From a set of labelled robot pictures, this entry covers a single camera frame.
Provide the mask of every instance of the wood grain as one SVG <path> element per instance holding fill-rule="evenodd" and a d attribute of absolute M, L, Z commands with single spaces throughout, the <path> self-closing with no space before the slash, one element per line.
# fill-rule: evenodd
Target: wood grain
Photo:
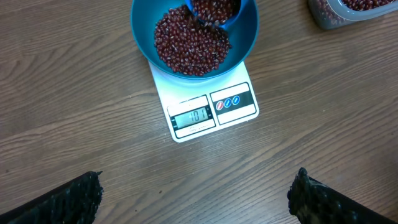
<path fill-rule="evenodd" d="M 96 223 L 298 223 L 299 167 L 398 221 L 398 12 L 320 30 L 257 1 L 260 115 L 172 141 L 127 0 L 0 2 L 0 213 L 88 171 Z"/>

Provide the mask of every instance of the blue scoop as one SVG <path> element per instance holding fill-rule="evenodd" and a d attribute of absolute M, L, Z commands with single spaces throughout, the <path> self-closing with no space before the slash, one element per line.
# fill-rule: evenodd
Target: blue scoop
<path fill-rule="evenodd" d="M 241 0 L 241 7 L 239 8 L 238 14 L 237 14 L 237 15 L 234 15 L 234 16 L 231 17 L 231 18 L 229 18 L 229 19 L 226 21 L 225 24 L 219 25 L 219 27 L 222 28 L 222 29 L 227 29 L 227 27 L 229 27 L 230 25 L 232 25 L 232 24 L 236 21 L 236 19 L 239 17 L 239 15 L 241 14 L 241 12 L 243 11 L 243 9 L 244 9 L 246 3 L 248 3 L 248 1 L 249 1 L 249 0 Z M 193 7 L 192 7 L 192 4 L 191 4 L 191 0 L 185 0 L 185 3 L 187 4 L 189 10 L 191 10 L 191 12 L 192 12 L 195 16 L 197 16 L 198 13 L 197 13 L 197 12 L 193 12 Z"/>

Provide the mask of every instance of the scale control panel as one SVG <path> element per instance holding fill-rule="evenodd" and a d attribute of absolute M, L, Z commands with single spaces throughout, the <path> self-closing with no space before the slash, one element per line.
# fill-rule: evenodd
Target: scale control panel
<path fill-rule="evenodd" d="M 256 114 L 247 82 L 205 94 L 167 107 L 178 142 L 230 126 L 229 123 Z"/>

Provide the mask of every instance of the clear plastic container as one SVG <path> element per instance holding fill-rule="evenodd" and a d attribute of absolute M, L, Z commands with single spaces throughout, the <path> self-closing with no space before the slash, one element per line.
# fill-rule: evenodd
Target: clear plastic container
<path fill-rule="evenodd" d="M 342 0 L 308 0 L 308 6 L 322 29 L 334 29 L 395 11 L 398 1 L 365 11 L 352 10 Z"/>

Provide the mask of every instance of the scale platform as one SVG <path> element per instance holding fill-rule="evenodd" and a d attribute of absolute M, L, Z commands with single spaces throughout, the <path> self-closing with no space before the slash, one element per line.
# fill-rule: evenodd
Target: scale platform
<path fill-rule="evenodd" d="M 206 80 L 178 78 L 149 62 L 172 138 L 184 142 L 249 121 L 259 106 L 244 62 Z"/>

